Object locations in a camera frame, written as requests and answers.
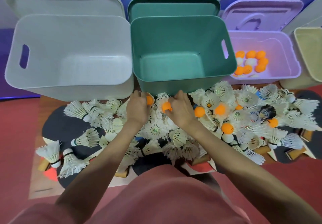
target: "person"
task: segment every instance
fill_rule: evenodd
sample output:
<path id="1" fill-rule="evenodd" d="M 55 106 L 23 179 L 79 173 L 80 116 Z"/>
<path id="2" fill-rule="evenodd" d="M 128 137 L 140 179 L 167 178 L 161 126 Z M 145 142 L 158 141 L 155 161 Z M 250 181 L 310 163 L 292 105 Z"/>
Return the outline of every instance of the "person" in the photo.
<path id="1" fill-rule="evenodd" d="M 282 182 L 215 137 L 194 116 L 183 91 L 168 100 L 166 114 L 207 151 L 237 189 L 271 223 L 322 223 L 319 214 Z M 92 216 L 136 133 L 146 124 L 146 94 L 134 91 L 127 122 L 114 140 L 82 170 L 54 205 L 38 204 L 11 223 L 250 223 L 240 209 L 208 185 L 171 165 L 136 177 Z"/>

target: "beige storage bin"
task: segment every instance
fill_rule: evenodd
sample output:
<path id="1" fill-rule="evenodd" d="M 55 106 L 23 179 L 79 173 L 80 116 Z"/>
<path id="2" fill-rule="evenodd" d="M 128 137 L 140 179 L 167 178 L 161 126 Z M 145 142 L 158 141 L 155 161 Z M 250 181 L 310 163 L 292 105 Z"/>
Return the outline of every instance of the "beige storage bin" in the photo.
<path id="1" fill-rule="evenodd" d="M 296 28 L 293 38 L 296 43 L 294 51 L 300 61 L 302 73 L 297 78 L 280 80 L 281 86 L 302 89 L 322 84 L 322 28 Z"/>

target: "purple lid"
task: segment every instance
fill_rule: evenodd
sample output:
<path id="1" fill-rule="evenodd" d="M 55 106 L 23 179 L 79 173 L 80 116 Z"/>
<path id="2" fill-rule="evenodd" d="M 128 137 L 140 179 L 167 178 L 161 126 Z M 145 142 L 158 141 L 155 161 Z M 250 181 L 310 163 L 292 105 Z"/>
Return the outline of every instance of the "purple lid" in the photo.
<path id="1" fill-rule="evenodd" d="M 225 9 L 222 19 L 228 30 L 280 31 L 303 5 L 301 0 L 238 0 Z"/>

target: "person's left arm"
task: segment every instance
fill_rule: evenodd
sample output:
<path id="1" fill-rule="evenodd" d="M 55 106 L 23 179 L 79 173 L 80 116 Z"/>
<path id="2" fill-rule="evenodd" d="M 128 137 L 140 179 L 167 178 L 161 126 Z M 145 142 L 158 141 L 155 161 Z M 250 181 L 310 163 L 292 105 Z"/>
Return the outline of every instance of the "person's left arm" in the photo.
<path id="1" fill-rule="evenodd" d="M 145 93 L 134 91 L 127 104 L 127 122 L 118 135 L 65 189 L 56 205 L 66 208 L 76 223 L 84 223 L 93 214 L 131 140 L 146 124 L 150 106 Z"/>

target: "person's right arm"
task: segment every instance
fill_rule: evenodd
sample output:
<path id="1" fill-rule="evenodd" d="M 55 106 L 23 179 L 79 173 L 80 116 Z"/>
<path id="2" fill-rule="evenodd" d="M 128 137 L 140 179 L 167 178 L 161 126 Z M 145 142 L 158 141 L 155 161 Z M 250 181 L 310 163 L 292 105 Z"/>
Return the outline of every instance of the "person's right arm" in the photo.
<path id="1" fill-rule="evenodd" d="M 236 188 L 271 223 L 322 223 L 320 215 L 276 177 L 208 131 L 194 115 L 187 94 L 170 98 L 166 113 L 224 169 Z"/>

